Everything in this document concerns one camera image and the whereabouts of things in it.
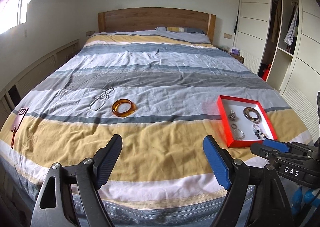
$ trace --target striped bedspread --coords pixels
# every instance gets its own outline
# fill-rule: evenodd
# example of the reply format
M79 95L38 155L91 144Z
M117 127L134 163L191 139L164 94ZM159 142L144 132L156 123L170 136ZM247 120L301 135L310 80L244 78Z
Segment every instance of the striped bedspread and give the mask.
M114 90L102 108L91 111L90 103L110 87ZM209 44L205 35L102 33L93 35L78 55L28 93L11 113L0 133L1 162L34 202L54 162L78 164L119 134L122 152L108 183L99 190L115 223L210 220L226 192L206 160L202 141L212 135L226 148L216 106L220 94L258 100L280 141L311 141L305 125L279 94ZM128 117L116 117L111 111L121 98L137 106ZM29 110L12 150L10 126L24 106ZM248 165L266 163L249 148L228 151ZM76 187L73 192L81 214Z

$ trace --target silver bolt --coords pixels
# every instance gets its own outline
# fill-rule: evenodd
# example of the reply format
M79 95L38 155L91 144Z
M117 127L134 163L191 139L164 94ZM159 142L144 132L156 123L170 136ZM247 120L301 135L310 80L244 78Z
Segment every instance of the silver bolt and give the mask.
M273 165L267 164L266 168L270 171L272 171L274 169Z
M54 163L54 164L51 166L52 169L57 169L58 167L59 167L59 163Z
M83 163L85 164L85 165L88 165L88 164L90 164L92 162L92 158L85 158L84 160L83 160Z
M239 158L234 159L233 162L238 166L242 165L242 163L243 163L243 161L241 159L239 159Z

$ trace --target electrical outlet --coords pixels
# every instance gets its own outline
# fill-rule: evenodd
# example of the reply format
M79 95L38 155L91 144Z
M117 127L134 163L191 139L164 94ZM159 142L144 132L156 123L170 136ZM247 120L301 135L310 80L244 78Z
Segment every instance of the electrical outlet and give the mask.
M91 35L93 35L95 33L95 31L93 30L93 31L87 31L87 36L91 36Z
M224 37L224 38L227 38L227 39L232 39L232 35L231 35L231 34L226 34L226 33L225 33L225 34L223 35L223 37Z

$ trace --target orange bangle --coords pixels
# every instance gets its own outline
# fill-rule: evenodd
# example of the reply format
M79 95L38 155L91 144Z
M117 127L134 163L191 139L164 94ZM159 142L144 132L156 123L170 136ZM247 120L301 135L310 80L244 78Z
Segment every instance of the orange bangle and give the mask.
M117 112L117 108L123 103L129 103L131 105L130 109L128 109L125 112ZM135 104L128 99L119 99L112 105L112 113L118 117L127 117L128 115L132 114L135 110Z

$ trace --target wardrobe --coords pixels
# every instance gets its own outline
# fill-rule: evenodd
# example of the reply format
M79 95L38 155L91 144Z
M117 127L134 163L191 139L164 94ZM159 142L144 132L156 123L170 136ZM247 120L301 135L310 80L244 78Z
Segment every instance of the wardrobe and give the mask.
M297 21L292 21L297 9ZM320 7L315 0L239 0L234 45L244 65L258 74L270 65L266 82L319 137ZM293 43L284 42L294 23Z

